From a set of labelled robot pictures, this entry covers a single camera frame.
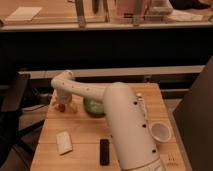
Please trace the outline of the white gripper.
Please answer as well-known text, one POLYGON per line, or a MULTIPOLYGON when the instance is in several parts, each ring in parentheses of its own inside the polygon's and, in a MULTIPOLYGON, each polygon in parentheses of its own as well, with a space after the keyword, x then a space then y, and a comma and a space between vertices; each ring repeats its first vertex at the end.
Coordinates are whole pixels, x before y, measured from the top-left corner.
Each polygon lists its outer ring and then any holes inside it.
POLYGON ((69 108, 71 110, 71 113, 77 113, 78 108, 77 104, 72 101, 72 95, 66 92, 62 92, 57 90, 56 91, 56 100, 51 102, 51 106, 58 106, 58 104, 68 104, 69 103, 69 108))

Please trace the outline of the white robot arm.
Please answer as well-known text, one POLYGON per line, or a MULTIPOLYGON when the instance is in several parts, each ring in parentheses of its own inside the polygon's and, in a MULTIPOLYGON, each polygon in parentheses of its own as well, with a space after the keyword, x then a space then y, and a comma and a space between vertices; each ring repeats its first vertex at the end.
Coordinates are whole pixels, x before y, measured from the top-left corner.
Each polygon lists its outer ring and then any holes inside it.
POLYGON ((58 102, 71 94, 103 104, 106 121, 122 171, 166 171, 136 93, 126 83, 106 85, 72 80, 65 70, 51 80, 58 102))

